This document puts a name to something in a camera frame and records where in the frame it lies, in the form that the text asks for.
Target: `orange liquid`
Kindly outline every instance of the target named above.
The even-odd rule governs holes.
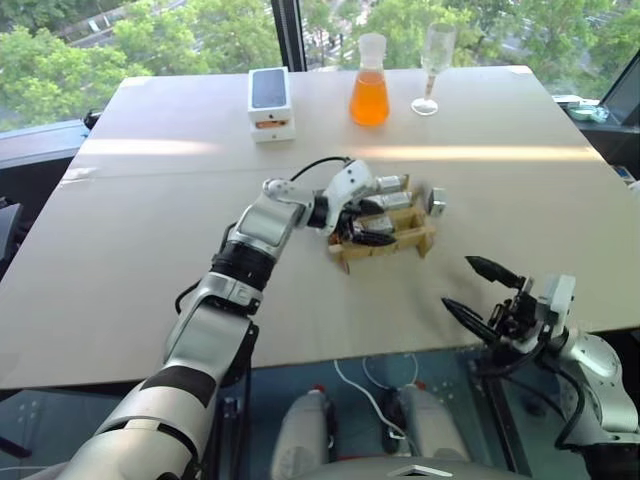
[[[381,72],[358,72],[351,97],[351,118],[360,125],[381,125],[389,116],[389,100]]]

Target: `table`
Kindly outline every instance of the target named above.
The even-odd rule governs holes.
[[[123,382],[160,364],[172,302],[209,267],[225,225],[268,177],[327,155],[370,161],[444,187],[425,260],[414,251],[351,263],[297,231],[255,322],[253,365],[313,362],[470,345],[441,296],[488,315],[510,292],[464,255],[521,274],[577,276],[571,322],[587,331],[637,325],[640,221],[624,184],[527,67],[451,69],[440,111],[410,101],[420,71],[387,72],[391,115],[354,125],[354,72],[294,73],[297,139],[256,145],[246,75],[125,80],[0,284],[0,389]],[[327,164],[300,179],[320,188]]]

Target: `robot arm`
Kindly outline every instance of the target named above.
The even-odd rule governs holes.
[[[486,324],[468,307],[443,299],[454,317],[490,347],[498,367],[480,374],[508,375],[527,361],[556,373],[568,419],[556,448],[581,453],[592,478],[637,478],[638,412],[622,385],[620,359],[602,338],[565,326],[575,278],[552,276],[534,299],[532,279],[482,257],[467,260],[480,276],[517,289],[512,299],[496,305]]]
[[[348,163],[319,193],[266,181],[182,310],[162,368],[124,398],[59,478],[195,478],[216,394],[247,368],[258,336],[249,316],[292,230],[311,226],[331,234],[347,204],[379,193],[382,184],[362,161]]]

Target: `champagne glass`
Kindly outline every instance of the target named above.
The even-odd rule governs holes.
[[[427,72],[427,88],[424,97],[411,102],[411,109],[418,115],[433,115],[438,104],[431,98],[436,75],[451,66],[453,50],[456,44],[456,28],[446,23],[432,23],[427,29],[422,50],[422,68]]]

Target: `glass stem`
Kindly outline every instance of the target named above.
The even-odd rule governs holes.
[[[424,99],[429,100],[431,98],[431,91],[433,90],[433,84],[436,83],[436,76],[429,75],[429,79],[427,80],[427,88],[424,91]]]

